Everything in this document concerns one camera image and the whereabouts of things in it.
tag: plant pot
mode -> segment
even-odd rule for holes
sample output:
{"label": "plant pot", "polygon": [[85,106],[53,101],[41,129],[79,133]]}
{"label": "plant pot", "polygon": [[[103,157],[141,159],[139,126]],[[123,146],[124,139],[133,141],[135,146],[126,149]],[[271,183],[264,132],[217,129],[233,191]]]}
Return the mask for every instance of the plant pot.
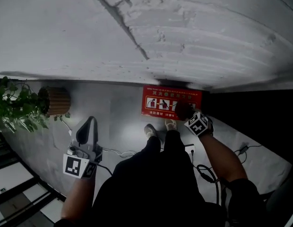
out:
{"label": "plant pot", "polygon": [[44,114],[66,114],[70,109],[70,95],[64,88],[43,87],[38,92],[38,97],[45,101]]}

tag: gray floor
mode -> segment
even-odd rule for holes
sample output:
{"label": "gray floor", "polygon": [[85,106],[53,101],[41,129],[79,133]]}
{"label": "gray floor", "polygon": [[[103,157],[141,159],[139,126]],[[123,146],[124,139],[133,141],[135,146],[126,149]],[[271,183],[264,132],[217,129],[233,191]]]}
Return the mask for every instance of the gray floor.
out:
{"label": "gray floor", "polygon": [[[98,121],[99,145],[103,147],[121,152],[141,150],[147,141],[143,128],[148,123],[160,130],[161,137],[164,137],[163,119],[141,115],[142,87],[74,81],[29,84],[35,92],[42,86],[65,87],[71,95],[71,118],[65,119],[66,123],[72,129],[83,118],[95,116]],[[213,120],[214,136],[232,150],[239,149],[243,142],[259,145],[228,125]],[[49,130],[40,129],[34,133],[19,130],[15,134],[5,132],[4,135],[11,147],[43,180],[67,195],[74,178],[62,173],[62,159],[70,143],[70,135],[68,128],[60,121],[54,122],[51,118],[48,125]],[[179,131],[184,144],[196,145],[194,164],[210,166],[200,141],[189,133],[182,122],[179,123]],[[243,165],[260,194],[276,189],[291,168],[291,164],[265,147],[250,148],[247,154],[247,160]],[[102,165],[113,171],[121,160],[115,153],[105,152]],[[195,175],[199,191],[205,200],[215,202],[215,185],[205,182],[197,171]],[[97,170],[96,193],[108,177],[106,170],[102,168]]]}

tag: fire extinguisher illustration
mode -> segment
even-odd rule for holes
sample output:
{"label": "fire extinguisher illustration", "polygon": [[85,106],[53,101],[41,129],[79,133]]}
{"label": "fire extinguisher illustration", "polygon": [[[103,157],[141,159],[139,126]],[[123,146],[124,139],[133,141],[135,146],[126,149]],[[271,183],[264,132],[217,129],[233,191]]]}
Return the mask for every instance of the fire extinguisher illustration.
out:
{"label": "fire extinguisher illustration", "polygon": [[169,106],[167,105],[167,103],[162,99],[162,103],[160,104],[160,105],[162,105],[162,108],[163,109],[169,109]]}
{"label": "fire extinguisher illustration", "polygon": [[151,103],[151,107],[152,108],[155,108],[155,99],[153,99],[152,101],[149,101],[148,103],[147,103],[147,107],[148,107],[148,104],[149,103]]}

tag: foot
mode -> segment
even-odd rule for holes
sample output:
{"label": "foot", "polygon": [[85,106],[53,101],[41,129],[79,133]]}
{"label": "foot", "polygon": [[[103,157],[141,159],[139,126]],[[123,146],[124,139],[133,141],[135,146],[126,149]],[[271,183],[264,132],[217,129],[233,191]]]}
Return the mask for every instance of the foot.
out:
{"label": "foot", "polygon": [[165,126],[167,131],[176,131],[177,130],[177,123],[173,119],[166,119]]}
{"label": "foot", "polygon": [[151,138],[152,136],[157,137],[156,130],[155,130],[154,126],[151,125],[150,123],[145,126],[145,134],[148,139]]}

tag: red fire safety sign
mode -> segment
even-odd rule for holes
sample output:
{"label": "red fire safety sign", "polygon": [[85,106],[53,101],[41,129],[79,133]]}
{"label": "red fire safety sign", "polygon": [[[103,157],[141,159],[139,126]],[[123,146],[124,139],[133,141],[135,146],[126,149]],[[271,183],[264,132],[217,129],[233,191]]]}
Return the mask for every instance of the red fire safety sign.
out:
{"label": "red fire safety sign", "polygon": [[179,101],[201,108],[202,92],[161,86],[144,86],[142,115],[179,120],[175,108]]}

